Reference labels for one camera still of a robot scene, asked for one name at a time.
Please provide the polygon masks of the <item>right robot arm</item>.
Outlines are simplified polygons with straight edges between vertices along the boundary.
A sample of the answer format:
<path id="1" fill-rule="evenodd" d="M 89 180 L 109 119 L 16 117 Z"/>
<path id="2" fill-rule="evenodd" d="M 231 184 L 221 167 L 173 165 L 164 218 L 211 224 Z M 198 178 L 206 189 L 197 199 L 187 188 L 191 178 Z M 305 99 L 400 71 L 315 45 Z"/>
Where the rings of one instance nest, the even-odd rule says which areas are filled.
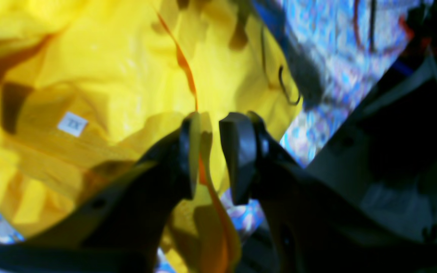
<path id="1" fill-rule="evenodd" d="M 413 40 L 307 171 L 389 233 L 437 246 L 437 0 L 408 12 Z M 437 265 L 417 270 L 437 273 Z"/>

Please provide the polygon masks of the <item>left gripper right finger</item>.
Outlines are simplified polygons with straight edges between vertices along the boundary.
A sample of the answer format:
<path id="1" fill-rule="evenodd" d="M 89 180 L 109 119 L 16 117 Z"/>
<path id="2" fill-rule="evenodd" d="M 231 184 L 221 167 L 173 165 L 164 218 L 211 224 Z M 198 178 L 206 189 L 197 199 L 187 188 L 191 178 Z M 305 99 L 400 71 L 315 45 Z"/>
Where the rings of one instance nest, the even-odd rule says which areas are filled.
<path id="1" fill-rule="evenodd" d="M 308 174 L 255 112 L 220 120 L 233 204 L 258 200 L 281 273 L 419 273 L 437 243 L 396 235 Z"/>

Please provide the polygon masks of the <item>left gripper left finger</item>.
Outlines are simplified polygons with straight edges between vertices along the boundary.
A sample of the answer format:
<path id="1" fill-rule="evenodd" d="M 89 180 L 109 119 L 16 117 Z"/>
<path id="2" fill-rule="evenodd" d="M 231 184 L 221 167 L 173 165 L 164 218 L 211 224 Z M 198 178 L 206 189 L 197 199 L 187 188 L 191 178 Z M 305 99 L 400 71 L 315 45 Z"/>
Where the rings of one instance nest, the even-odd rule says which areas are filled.
<path id="1" fill-rule="evenodd" d="M 45 232 L 0 244 L 0 273 L 151 273 L 163 228 L 198 177 L 200 115 L 156 142 L 123 176 Z"/>

